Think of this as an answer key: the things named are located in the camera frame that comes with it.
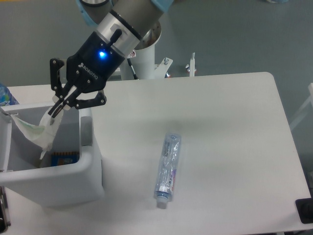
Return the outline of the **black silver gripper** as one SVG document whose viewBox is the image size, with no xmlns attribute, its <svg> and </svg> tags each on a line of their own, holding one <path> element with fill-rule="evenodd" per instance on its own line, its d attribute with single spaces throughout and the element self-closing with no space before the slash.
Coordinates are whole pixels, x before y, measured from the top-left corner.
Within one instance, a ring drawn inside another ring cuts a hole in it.
<svg viewBox="0 0 313 235">
<path fill-rule="evenodd" d="M 66 63 L 50 59 L 50 84 L 55 92 L 54 106 L 48 114 L 56 118 L 62 110 L 85 109 L 105 105 L 106 81 L 140 42 L 139 34 L 114 10 L 111 10 Z M 67 82 L 62 86 L 60 69 L 66 65 Z M 77 99 L 83 93 L 98 91 L 91 99 Z"/>
</svg>

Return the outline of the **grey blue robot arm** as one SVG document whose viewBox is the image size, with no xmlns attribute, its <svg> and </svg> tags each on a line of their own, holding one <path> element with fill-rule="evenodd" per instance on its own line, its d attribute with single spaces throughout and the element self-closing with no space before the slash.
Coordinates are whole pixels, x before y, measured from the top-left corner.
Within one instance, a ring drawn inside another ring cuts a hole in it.
<svg viewBox="0 0 313 235">
<path fill-rule="evenodd" d="M 55 92 L 50 122 L 62 110 L 106 104 L 103 89 L 109 77 L 172 5 L 171 0 L 118 0 L 107 14 L 92 18 L 96 29 L 78 51 L 63 61 L 50 59 L 50 84 Z"/>
</svg>

